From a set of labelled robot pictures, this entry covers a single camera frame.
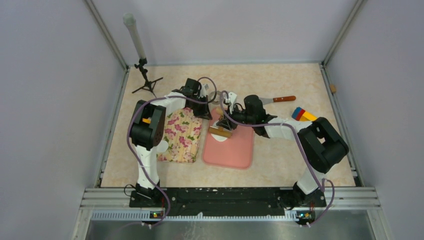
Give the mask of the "wooden rolling pin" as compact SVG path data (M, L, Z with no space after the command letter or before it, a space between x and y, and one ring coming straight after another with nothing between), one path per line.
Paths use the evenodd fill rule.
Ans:
M218 121L224 118L224 111L221 108L216 107L214 109L214 112L217 114L218 120L215 123L213 123L211 126L209 126L208 132L211 135L223 137L224 139L230 138L232 136L232 131L222 126L218 126Z

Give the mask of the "white dough ball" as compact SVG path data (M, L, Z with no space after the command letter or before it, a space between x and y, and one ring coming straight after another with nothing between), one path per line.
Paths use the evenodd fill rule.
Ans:
M218 121L215 121L212 125L211 128L218 130L218 126L217 126ZM218 142L224 142L226 141L228 138L225 136L221 136L215 133L212 133L211 131L209 132L211 134L211 136Z

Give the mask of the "pink silicone mat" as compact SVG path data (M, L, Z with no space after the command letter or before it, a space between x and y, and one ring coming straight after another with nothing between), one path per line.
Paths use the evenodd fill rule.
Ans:
M207 132L203 147L202 160L212 166L232 169L248 169L253 161L254 130L239 126L232 136L219 142Z

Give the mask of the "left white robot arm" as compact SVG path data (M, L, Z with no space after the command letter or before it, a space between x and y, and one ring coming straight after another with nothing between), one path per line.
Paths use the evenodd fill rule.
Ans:
M127 130L127 144L138 163L135 194L149 207L160 202L160 179L157 171L158 146L163 140L166 117L175 111L191 109L196 118L212 118L209 86L188 78L184 86L163 97L139 100Z

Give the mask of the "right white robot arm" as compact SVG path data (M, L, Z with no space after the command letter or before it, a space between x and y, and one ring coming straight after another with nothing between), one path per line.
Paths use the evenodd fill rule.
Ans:
M252 128L264 138L281 138L295 141L305 161L306 169L293 186L293 200L299 206L307 206L317 191L324 192L326 175L348 153L349 147L333 125L325 118L297 121L268 114L257 95L244 98L244 106L238 107L233 92L220 93L223 117L217 126L235 130L238 126Z

